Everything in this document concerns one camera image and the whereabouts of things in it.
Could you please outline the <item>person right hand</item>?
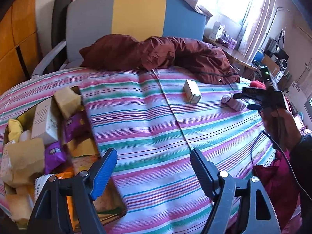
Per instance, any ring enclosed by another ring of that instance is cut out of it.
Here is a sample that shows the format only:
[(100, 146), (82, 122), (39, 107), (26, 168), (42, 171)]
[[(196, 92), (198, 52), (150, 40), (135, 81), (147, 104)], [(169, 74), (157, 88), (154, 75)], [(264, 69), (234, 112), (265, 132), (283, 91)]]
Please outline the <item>person right hand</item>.
[(261, 111), (260, 116), (265, 131), (279, 144), (283, 151), (291, 151), (301, 140), (294, 117), (286, 109), (278, 108), (272, 112)]

